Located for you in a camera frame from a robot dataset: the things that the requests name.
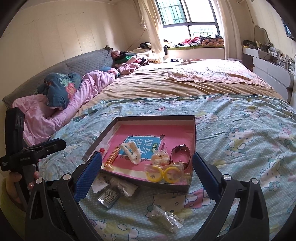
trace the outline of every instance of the brown leather bracelet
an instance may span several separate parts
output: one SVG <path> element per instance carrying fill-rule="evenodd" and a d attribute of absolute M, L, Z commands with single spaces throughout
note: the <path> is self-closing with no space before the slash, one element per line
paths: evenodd
<path fill-rule="evenodd" d="M 169 161 L 169 164 L 173 164 L 174 161 L 172 159 L 172 156 L 181 151 L 181 150 L 184 150 L 186 153 L 187 153 L 187 156 L 188 156 L 188 162 L 183 162 L 183 161 L 178 161 L 177 163 L 183 163 L 184 165 L 184 171 L 188 168 L 189 164 L 190 164 L 190 161 L 191 161 L 191 152 L 190 152 L 190 149 L 185 145 L 185 144 L 182 144 L 182 145 L 179 145 L 179 146 L 175 146 L 173 149 L 172 149 L 172 152 L 170 154 L 170 161 Z"/>

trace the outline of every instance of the person's arm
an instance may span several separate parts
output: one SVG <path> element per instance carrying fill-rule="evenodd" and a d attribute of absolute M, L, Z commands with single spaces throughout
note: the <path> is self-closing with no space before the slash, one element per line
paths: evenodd
<path fill-rule="evenodd" d="M 37 179 L 39 173 L 35 172 L 34 178 Z M 19 182 L 22 176 L 19 173 L 11 172 L 9 176 L 2 181 L 0 208 L 16 233 L 25 239 L 25 217 L 21 200 L 18 197 L 15 183 Z M 28 189 L 34 187 L 34 182 L 28 185 Z"/>

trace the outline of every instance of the human hand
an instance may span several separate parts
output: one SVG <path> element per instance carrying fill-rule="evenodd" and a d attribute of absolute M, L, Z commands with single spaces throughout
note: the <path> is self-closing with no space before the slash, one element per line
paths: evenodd
<path fill-rule="evenodd" d="M 39 172 L 35 171 L 34 179 L 37 180 L 39 178 Z M 6 179 L 6 192 L 10 199 L 13 202 L 21 204 L 21 200 L 18 196 L 17 190 L 15 188 L 15 183 L 19 182 L 22 179 L 22 175 L 17 172 L 10 172 L 9 176 Z M 34 187 L 35 181 L 30 182 L 28 185 L 28 190 L 32 190 Z"/>

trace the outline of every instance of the orange spiral hair tie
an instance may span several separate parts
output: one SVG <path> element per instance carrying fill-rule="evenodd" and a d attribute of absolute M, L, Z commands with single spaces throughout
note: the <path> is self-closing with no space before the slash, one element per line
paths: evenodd
<path fill-rule="evenodd" d="M 114 160 L 116 159 L 116 157 L 118 156 L 120 151 L 119 147 L 115 147 L 114 151 L 110 154 L 110 156 L 107 158 L 106 162 L 104 163 L 104 167 L 108 170 L 108 171 L 113 171 L 114 167 L 112 166 L 112 163 L 114 162 Z"/>

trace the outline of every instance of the blue pillow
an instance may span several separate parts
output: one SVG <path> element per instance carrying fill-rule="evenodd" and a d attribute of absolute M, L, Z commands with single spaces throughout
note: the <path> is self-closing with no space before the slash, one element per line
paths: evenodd
<path fill-rule="evenodd" d="M 50 73 L 44 83 L 39 85 L 35 94 L 43 94 L 48 98 L 48 107 L 65 109 L 81 84 L 81 77 L 77 73 Z"/>
<path fill-rule="evenodd" d="M 104 67 L 104 68 L 101 68 L 100 71 L 104 71 L 104 72 L 107 72 L 109 74 L 114 74 L 115 75 L 115 78 L 118 78 L 119 77 L 119 72 L 117 69 L 115 68 L 110 68 L 110 67 Z"/>

